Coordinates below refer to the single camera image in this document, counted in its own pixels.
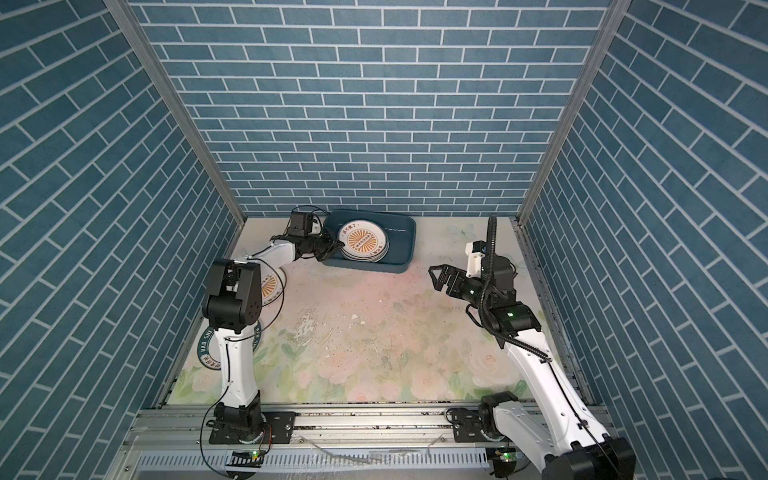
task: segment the wire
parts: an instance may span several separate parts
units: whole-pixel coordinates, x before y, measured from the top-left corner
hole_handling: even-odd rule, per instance
[[[280,281],[280,289],[281,289],[281,290],[280,290],[280,295],[278,295],[278,296],[280,297],[280,308],[279,308],[279,309],[277,309],[277,313],[275,313],[275,316],[274,316],[274,317],[271,319],[271,321],[270,321],[270,322],[269,322],[269,323],[268,323],[268,324],[267,324],[265,327],[263,327],[263,328],[261,329],[261,333],[263,334],[263,333],[264,333],[264,330],[266,330],[267,328],[269,328],[269,327],[270,327],[270,325],[272,325],[273,323],[275,323],[275,320],[277,320],[277,317],[278,317],[278,316],[280,316],[280,312],[282,312],[282,311],[283,311],[283,305],[285,304],[285,301],[286,301],[286,286],[288,285],[288,276],[286,275],[286,281],[285,281],[285,283],[284,283],[284,282],[283,282],[283,278],[282,278],[282,277],[280,277],[280,275],[278,275],[278,274],[277,274],[277,272],[275,271],[275,269],[274,269],[274,268],[272,268],[272,266],[271,266],[271,265],[269,265],[269,264],[268,264],[267,262],[265,262],[264,260],[261,260],[260,258],[257,258],[257,259],[255,259],[255,260],[259,260],[260,262],[263,262],[263,263],[264,263],[264,265],[267,265],[267,266],[268,266],[268,267],[269,267],[269,268],[270,268],[270,269],[271,269],[271,270],[272,270],[272,271],[275,273],[275,276],[276,276],[276,277],[277,277],[277,279]],[[269,302],[267,305],[271,305],[272,303],[274,303],[274,302],[276,302],[276,301],[277,301],[277,297],[275,297],[275,299],[274,299],[274,300],[272,300],[271,302]],[[252,339],[252,338],[253,338],[253,337],[255,337],[255,336],[256,336],[256,332],[254,332],[254,333],[253,333],[253,335],[245,336],[245,337],[243,337],[243,338],[241,338],[241,339],[231,339],[231,338],[227,337],[227,338],[225,338],[225,340],[226,340],[227,342],[232,342],[232,343],[235,343],[235,342],[243,342],[244,340]]]
[[[531,459],[528,458],[528,463],[525,464],[525,467],[520,468],[519,470],[515,470],[514,472],[512,472],[512,474],[514,475],[515,473],[520,473],[520,472],[522,472],[523,470],[525,470],[526,468],[528,468],[530,466],[531,466]]]
[[[288,274],[286,273],[286,271],[285,271],[285,270],[283,270],[283,268],[282,268],[282,267],[277,267],[277,269],[278,269],[279,271],[283,272],[283,275],[285,275],[285,276],[286,276],[286,282],[285,282],[285,286],[288,286]],[[280,291],[280,293],[279,293],[279,294],[278,294],[278,295],[277,295],[275,298],[273,298],[272,300],[270,300],[270,301],[269,301],[269,302],[267,302],[267,303],[264,303],[264,304],[262,305],[262,307],[265,307],[265,306],[269,306],[269,305],[272,305],[273,303],[275,303],[275,302],[277,301],[277,299],[280,297],[280,295],[283,295],[283,291],[285,291],[285,290],[281,290],[281,291]]]
[[[541,358],[542,361],[547,363],[547,365],[549,366],[549,369],[552,371],[552,376],[554,377],[555,382],[558,384],[558,388],[560,389],[560,392],[562,393],[563,398],[568,403],[568,406],[571,408],[571,411],[574,413],[576,419],[578,420],[579,426],[584,428],[586,433],[590,436],[590,438],[592,438],[592,441],[594,442],[594,444],[597,445],[598,448],[603,452],[603,455],[605,455],[605,458],[608,460],[608,463],[611,464],[611,467],[613,467],[616,473],[619,474],[619,476],[621,476],[619,469],[616,467],[613,460],[611,460],[611,457],[608,456],[608,453],[605,451],[605,449],[600,444],[600,442],[598,442],[598,440],[594,437],[594,435],[592,435],[592,432],[590,432],[589,430],[588,424],[581,419],[578,412],[576,411],[576,408],[573,406],[573,404],[571,404],[571,400],[565,394],[565,389],[563,389],[563,385],[560,384],[560,379],[558,378],[557,373],[554,371],[554,367],[552,366],[552,358],[546,353],[542,352],[540,349],[532,345],[528,345],[527,343],[522,342],[521,340],[518,340],[514,337],[502,335],[501,333],[498,333],[490,328],[488,324],[488,317],[491,315],[490,312],[488,311],[488,299],[490,298],[490,296],[488,295],[488,289],[490,288],[491,281],[493,280],[493,257],[496,253],[496,216],[495,215],[491,215],[488,218],[488,230],[485,235],[485,241],[486,241],[485,251],[488,254],[487,256],[489,258],[488,258],[488,271],[486,272],[485,282],[483,283],[482,288],[480,290],[480,300],[478,302],[478,314],[480,316],[480,323],[482,324],[483,328],[485,328],[485,330],[488,331],[488,333],[490,333],[494,337],[504,340],[508,343],[511,343],[512,345],[517,346],[518,348],[526,350],[530,353],[533,353],[534,355]],[[512,266],[515,268],[515,275],[517,275],[517,267],[515,267],[514,264],[512,264]],[[469,317],[472,319],[472,321],[475,321],[474,317],[472,317],[472,315],[469,313],[468,307],[466,312],[469,315]]]
[[[216,470],[214,467],[210,466],[210,463],[208,463],[208,459],[205,458],[205,454],[203,453],[203,428],[205,427],[205,417],[208,416],[208,413],[210,413],[210,410],[219,404],[221,402],[221,399],[224,398],[224,396],[229,392],[230,390],[230,380],[231,380],[231,369],[230,369],[230,346],[226,343],[224,344],[224,350],[227,352],[227,387],[224,389],[224,393],[221,394],[219,399],[210,407],[208,407],[208,410],[205,411],[205,414],[203,415],[203,423],[200,425],[200,441],[198,444],[200,445],[200,456],[203,457],[203,462],[205,465],[215,474],[221,475],[224,478],[231,478],[226,473],[221,473],[218,470]]]
[[[470,304],[470,305],[467,305],[467,308],[465,308],[465,309],[464,309],[464,313],[466,313],[466,314],[467,314],[467,316],[468,316],[468,317],[469,317],[469,319],[472,321],[472,323],[474,323],[475,325],[477,325],[477,326],[479,326],[480,328],[482,328],[482,325],[480,325],[480,324],[478,323],[478,321],[477,321],[477,319],[475,318],[475,316],[474,316],[474,315],[472,315],[472,312],[470,312],[470,311],[469,311],[469,307],[471,307],[471,306],[472,306],[471,304]]]
[[[296,207],[294,207],[294,208],[293,208],[291,211],[292,211],[292,212],[295,212],[295,211],[298,211],[298,209],[300,209],[300,208],[304,208],[304,207],[311,207],[311,208],[314,208],[315,210],[313,210],[313,212],[323,212],[323,213],[324,213],[326,216],[330,215],[330,214],[328,213],[328,210],[326,210],[326,209],[324,209],[324,208],[320,208],[320,207],[318,207],[318,206],[316,206],[316,205],[297,205],[297,206],[296,206]]]
[[[571,404],[571,400],[568,398],[567,395],[565,395],[565,389],[563,389],[563,385],[560,384],[560,379],[558,378],[557,374],[554,372],[554,368],[552,367],[552,364],[549,363],[548,365],[549,365],[549,369],[552,371],[552,376],[554,377],[555,382],[558,384],[558,388],[560,389],[560,392],[563,394],[563,398],[565,398],[565,401],[568,404],[568,406],[571,407],[571,411],[576,416],[576,419],[578,420],[579,425],[582,428],[584,428],[586,433],[592,439],[592,442],[594,442],[594,444],[598,446],[598,448],[601,450],[601,452],[603,452],[603,455],[605,455],[605,459],[608,460],[608,463],[611,464],[611,467],[613,467],[613,469],[616,471],[617,475],[621,476],[621,472],[619,472],[619,469],[614,464],[614,461],[611,460],[611,457],[608,456],[608,453],[605,451],[605,449],[600,444],[600,442],[598,442],[598,440],[594,437],[594,435],[592,435],[592,432],[590,432],[589,426],[587,425],[587,423],[584,420],[581,419],[581,417],[578,415],[578,412],[576,411],[576,408],[574,408],[573,404]]]
[[[266,265],[267,265],[267,266],[268,266],[270,269],[272,269],[272,271],[273,271],[273,272],[275,272],[275,276],[276,276],[276,277],[277,277],[277,279],[280,281],[280,288],[281,288],[282,290],[280,291],[280,308],[279,308],[279,309],[277,309],[277,313],[275,313],[275,316],[274,316],[274,318],[272,318],[272,321],[270,321],[270,322],[269,322],[269,323],[268,323],[268,324],[267,324],[267,325],[266,325],[264,328],[262,328],[262,329],[261,329],[261,333],[264,333],[264,331],[265,331],[266,329],[270,328],[270,325],[272,325],[273,323],[275,323],[275,320],[277,320],[277,317],[278,317],[278,316],[280,316],[280,312],[282,312],[282,311],[283,311],[283,305],[285,304],[285,301],[286,301],[286,283],[283,283],[283,279],[282,279],[282,278],[280,278],[280,275],[278,275],[278,274],[277,274],[277,272],[275,271],[275,269],[274,269],[274,268],[272,268],[272,266],[271,266],[271,265],[269,265],[267,262],[264,262],[264,263],[265,263],[265,264],[266,264]]]

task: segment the brick wallpaper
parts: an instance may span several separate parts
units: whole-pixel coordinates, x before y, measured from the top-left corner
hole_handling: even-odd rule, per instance
[[[101,478],[233,220],[101,0],[0,2],[0,477]]]
[[[517,212],[608,2],[131,4],[253,217]]]
[[[528,226],[638,478],[768,478],[767,26],[634,0]]]

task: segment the plate with orange sunburst design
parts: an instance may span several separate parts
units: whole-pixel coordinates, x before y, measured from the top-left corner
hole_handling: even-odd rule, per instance
[[[376,261],[386,252],[388,239],[379,225],[368,220],[353,220],[339,230],[343,253],[351,260]]]
[[[274,272],[262,271],[261,299],[263,305],[269,305],[272,303],[277,298],[277,296],[280,295],[280,291],[283,289],[282,285],[285,285],[286,279],[285,273],[283,273],[283,269],[277,269],[277,275],[280,275],[280,277],[278,278],[275,276]]]

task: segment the table surface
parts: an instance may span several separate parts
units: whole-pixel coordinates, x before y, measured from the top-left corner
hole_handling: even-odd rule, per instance
[[[404,273],[336,268],[314,259],[284,267],[283,310],[253,352],[263,402],[474,400],[503,390],[530,397],[515,364],[465,315],[466,302],[436,292],[427,273],[429,266],[443,263],[466,268],[465,245],[485,238],[487,219],[415,221],[413,261]],[[233,255],[261,250],[285,223],[249,219]],[[507,218],[498,220],[496,250],[516,265],[518,299],[535,312],[554,345]],[[274,317],[279,303],[263,309],[262,325]],[[211,404],[221,393],[220,371],[204,366],[198,355],[206,327],[207,322],[197,332],[171,404]],[[212,343],[209,350],[216,360],[215,339]]]

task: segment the stack of plates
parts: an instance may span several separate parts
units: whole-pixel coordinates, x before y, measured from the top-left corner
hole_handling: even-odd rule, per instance
[[[379,225],[368,220],[353,220],[342,225],[339,240],[341,253],[347,260],[378,262],[389,251],[389,239]]]

